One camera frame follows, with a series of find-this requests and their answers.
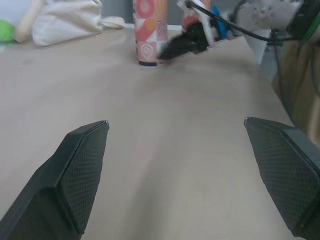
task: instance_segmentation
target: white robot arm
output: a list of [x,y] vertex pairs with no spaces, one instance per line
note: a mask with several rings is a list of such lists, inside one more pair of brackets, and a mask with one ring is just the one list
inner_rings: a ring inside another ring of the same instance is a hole
[[[219,15],[204,9],[200,0],[179,0],[177,4],[190,16],[198,13],[200,22],[171,39],[158,56],[161,60],[198,54],[217,41],[244,34],[270,43],[301,40],[317,44],[320,39],[320,0],[241,0],[233,11]],[[265,38],[252,33],[261,29],[287,31],[291,37]]]

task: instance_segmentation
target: cloth bag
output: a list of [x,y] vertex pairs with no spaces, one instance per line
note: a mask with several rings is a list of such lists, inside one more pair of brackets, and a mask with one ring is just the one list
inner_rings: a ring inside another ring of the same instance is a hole
[[[45,6],[32,26],[32,38],[37,46],[49,46],[63,41],[100,34],[108,19],[101,19],[100,0],[58,1]],[[124,28],[121,17],[113,17],[115,28]]]

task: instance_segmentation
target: blue part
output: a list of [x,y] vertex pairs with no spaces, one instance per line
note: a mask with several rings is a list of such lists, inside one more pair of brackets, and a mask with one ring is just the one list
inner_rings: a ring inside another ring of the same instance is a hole
[[[218,10],[218,8],[216,6],[214,6],[212,8],[212,11],[213,11],[213,13],[215,15],[220,16],[220,12],[219,12],[219,10]],[[219,25],[219,28],[220,28],[220,34],[221,34],[222,39],[227,39],[228,37],[227,37],[227,31],[226,31],[225,24],[223,22],[221,22],[221,21],[218,21],[218,25]]]

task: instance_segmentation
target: paper cup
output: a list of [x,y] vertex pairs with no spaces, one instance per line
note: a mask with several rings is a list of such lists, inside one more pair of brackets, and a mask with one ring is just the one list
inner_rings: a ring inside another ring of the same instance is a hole
[[168,0],[133,0],[133,22],[139,65],[156,67],[168,40]]
[[[205,5],[205,9],[210,11],[211,0],[200,0],[200,1]],[[183,12],[182,31],[185,31],[189,24],[192,24],[197,21],[199,21],[198,13],[196,13],[195,16],[188,16],[185,12]]]

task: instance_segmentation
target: table surface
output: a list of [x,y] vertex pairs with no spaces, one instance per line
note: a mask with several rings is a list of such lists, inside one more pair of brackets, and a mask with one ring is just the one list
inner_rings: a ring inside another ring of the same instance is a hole
[[83,240],[292,240],[243,125],[290,120],[244,38],[135,58],[130,29],[0,54],[0,216],[68,132],[109,120]]

